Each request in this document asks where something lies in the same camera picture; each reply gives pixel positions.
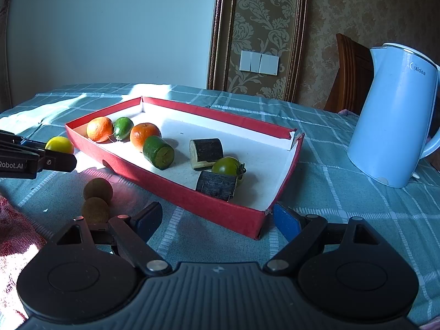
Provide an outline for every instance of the yellow lemon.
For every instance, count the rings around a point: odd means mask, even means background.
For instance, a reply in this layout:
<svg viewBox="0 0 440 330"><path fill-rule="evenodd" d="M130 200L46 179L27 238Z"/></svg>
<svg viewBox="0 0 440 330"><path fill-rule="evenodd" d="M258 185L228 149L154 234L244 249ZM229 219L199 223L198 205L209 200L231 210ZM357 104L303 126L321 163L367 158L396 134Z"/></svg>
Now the yellow lemon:
<svg viewBox="0 0 440 330"><path fill-rule="evenodd" d="M75 148L72 142L64 136L56 136L48 141L45 146L48 150L59 151L60 153L73 154Z"/></svg>

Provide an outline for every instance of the metal rivet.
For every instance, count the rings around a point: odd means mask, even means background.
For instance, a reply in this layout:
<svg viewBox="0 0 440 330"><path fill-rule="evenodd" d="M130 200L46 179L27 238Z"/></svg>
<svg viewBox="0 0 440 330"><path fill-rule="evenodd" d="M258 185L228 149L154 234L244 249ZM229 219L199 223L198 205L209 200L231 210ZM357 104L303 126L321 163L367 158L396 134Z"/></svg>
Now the metal rivet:
<svg viewBox="0 0 440 330"><path fill-rule="evenodd" d="M268 261L267 267L271 271L282 271L289 267L289 263L282 259L272 259Z"/></svg>
<svg viewBox="0 0 440 330"><path fill-rule="evenodd" d="M147 263L147 268L150 271L164 271L168 268L168 263L164 260L155 259Z"/></svg>

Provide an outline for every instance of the green tomato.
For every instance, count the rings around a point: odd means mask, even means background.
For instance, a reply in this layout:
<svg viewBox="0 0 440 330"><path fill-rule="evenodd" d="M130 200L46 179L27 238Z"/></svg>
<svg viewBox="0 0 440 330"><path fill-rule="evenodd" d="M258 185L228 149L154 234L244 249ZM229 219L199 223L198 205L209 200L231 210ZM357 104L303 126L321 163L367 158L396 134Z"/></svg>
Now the green tomato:
<svg viewBox="0 0 440 330"><path fill-rule="evenodd" d="M241 164L234 157L226 156L219 159L213 165L212 172L216 174L237 176L238 179L241 180L246 169L245 164Z"/></svg>

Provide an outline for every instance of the cardboard tray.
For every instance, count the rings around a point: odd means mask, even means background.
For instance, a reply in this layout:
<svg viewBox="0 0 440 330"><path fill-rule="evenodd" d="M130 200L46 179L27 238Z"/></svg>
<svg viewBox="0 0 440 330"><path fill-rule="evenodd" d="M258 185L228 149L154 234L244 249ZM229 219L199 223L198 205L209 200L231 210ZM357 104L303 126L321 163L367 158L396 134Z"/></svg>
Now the cardboard tray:
<svg viewBox="0 0 440 330"><path fill-rule="evenodd" d="M175 149L166 170L154 168L128 141L95 143L86 134L96 117L150 122ZM227 112L162 99L139 97L66 124L74 146L115 173L198 216L258 239L265 216L279 199L298 161L304 135L295 129ZM189 141L219 138L225 156L245 163L243 183L229 202L195 191L200 172L191 168Z"/></svg>

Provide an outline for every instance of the blue plaid tablecloth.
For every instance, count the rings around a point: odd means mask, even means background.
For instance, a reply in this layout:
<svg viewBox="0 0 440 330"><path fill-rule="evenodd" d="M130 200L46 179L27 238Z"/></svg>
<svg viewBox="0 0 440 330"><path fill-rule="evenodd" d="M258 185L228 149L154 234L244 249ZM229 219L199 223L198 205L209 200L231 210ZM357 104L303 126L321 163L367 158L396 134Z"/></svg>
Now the blue plaid tablecloth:
<svg viewBox="0 0 440 330"><path fill-rule="evenodd" d="M305 132L300 161L283 201L301 214L318 214L329 222L365 218L419 277L419 294L410 319L421 325L440 315L440 175L425 160L416 170L420 179L411 179L403 189L381 185L362 174L346 155L356 117L191 87L104 83L37 94L2 113L0 129L46 142L65 135L65 123L140 95L223 110ZM148 244L173 266L178 261L263 264L286 244L270 219L261 239L254 241L159 199L81 152L76 156L78 166L72 173L46 170L35 180L0 180L0 192L45 236L80 214L84 185L91 178L104 177L114 188L112 215L131 215L154 200L161 202L163 223Z"/></svg>

